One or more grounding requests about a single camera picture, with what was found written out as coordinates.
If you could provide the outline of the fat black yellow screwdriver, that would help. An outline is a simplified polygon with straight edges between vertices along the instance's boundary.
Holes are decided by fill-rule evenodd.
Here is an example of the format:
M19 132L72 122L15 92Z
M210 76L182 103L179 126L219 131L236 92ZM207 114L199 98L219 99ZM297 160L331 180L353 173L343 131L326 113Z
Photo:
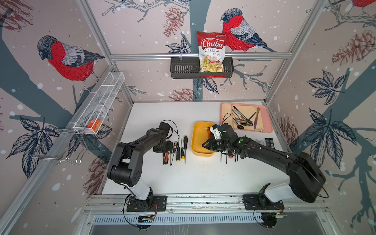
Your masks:
M181 140L181 149L180 149L180 153L181 153L181 159L182 159L182 160L185 160L185 153L184 153L183 140Z

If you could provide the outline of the yellow storage box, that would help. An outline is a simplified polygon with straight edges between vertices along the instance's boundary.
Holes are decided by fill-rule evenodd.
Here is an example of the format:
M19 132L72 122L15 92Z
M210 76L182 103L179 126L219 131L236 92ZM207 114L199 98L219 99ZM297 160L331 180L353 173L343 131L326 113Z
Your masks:
M213 125L214 123L206 121L198 121L195 123L191 143L191 149L194 155L200 157L211 157L214 155L213 151L207 150L202 146L209 139L207 128Z

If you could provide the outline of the black long screwdriver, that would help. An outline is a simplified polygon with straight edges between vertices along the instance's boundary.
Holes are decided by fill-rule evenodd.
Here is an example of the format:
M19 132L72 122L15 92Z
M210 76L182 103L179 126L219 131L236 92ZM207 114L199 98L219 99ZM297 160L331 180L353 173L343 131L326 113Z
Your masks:
M187 159L187 154L186 154L186 151L187 151L187 148L188 148L188 136L184 136L183 138L183 152L184 152L184 163L186 163L186 159Z

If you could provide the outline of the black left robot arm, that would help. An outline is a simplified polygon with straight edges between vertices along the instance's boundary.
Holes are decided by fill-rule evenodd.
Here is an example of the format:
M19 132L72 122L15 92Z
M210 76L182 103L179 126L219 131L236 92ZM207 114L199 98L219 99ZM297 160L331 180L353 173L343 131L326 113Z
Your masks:
M171 126L161 122L158 128L149 129L139 139L129 143L119 143L108 163L107 178L125 186L135 199L150 203L151 187L142 180L144 154L149 150L157 154L167 153Z

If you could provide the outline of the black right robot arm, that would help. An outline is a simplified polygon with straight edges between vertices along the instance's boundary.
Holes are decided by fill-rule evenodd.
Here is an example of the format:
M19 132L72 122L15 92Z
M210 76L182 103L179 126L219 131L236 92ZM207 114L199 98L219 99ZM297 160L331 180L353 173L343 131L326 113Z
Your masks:
M203 148L255 159L289 176L289 179L277 184L265 184L258 193L261 203L275 204L296 197L304 202L313 203L323 190L326 178L309 154L286 153L262 145L251 138L239 137L227 123L215 124L209 127L209 132L210 137L203 143Z

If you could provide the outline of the orange box in shelf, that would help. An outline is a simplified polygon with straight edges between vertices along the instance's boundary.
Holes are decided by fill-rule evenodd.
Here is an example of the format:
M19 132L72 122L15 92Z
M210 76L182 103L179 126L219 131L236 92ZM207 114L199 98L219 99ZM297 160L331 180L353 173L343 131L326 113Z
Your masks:
M92 119L86 127L96 132L99 129L101 124L102 124L101 119Z

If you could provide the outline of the black spoon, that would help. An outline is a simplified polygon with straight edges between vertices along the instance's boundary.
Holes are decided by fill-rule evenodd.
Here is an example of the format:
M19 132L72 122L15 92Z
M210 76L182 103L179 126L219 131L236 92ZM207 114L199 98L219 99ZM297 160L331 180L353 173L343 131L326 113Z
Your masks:
M233 113L233 120L237 125L237 129L244 130L244 126L241 124L239 116L237 115L237 113L234 110L232 111L232 113Z

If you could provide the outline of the Chuba cassava chips bag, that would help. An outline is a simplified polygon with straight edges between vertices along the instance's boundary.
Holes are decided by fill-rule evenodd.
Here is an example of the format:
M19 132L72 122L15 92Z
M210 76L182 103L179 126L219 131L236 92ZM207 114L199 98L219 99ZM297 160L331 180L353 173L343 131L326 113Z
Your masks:
M197 37L200 72L224 72L227 34L198 32Z

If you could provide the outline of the wooden handled knife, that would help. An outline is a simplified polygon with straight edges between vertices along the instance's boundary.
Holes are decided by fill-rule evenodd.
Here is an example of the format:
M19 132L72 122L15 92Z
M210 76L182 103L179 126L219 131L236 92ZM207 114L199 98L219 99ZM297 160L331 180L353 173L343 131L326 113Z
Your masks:
M255 120L254 120L254 125L253 125L253 128L254 129L256 129L256 127L257 127L257 123L258 123L258 116L259 116L259 112L260 112L260 108L259 107L257 107L257 111L256 111L256 117L255 117Z

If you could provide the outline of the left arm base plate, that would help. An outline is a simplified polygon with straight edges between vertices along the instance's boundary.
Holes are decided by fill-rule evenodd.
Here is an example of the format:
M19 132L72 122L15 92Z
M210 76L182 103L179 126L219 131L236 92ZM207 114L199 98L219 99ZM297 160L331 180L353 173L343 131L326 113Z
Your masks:
M165 212L166 211L167 196L154 195L147 198L145 201L135 199L134 196L130 196L126 200L127 212Z

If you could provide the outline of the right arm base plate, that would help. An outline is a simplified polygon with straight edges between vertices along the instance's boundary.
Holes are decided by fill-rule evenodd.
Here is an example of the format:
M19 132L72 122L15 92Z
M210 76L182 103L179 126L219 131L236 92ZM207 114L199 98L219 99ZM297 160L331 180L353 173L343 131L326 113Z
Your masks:
M242 203L244 204L245 209L247 211L285 209L285 206L282 201L274 203L270 201L266 196L261 196L258 194L243 194Z

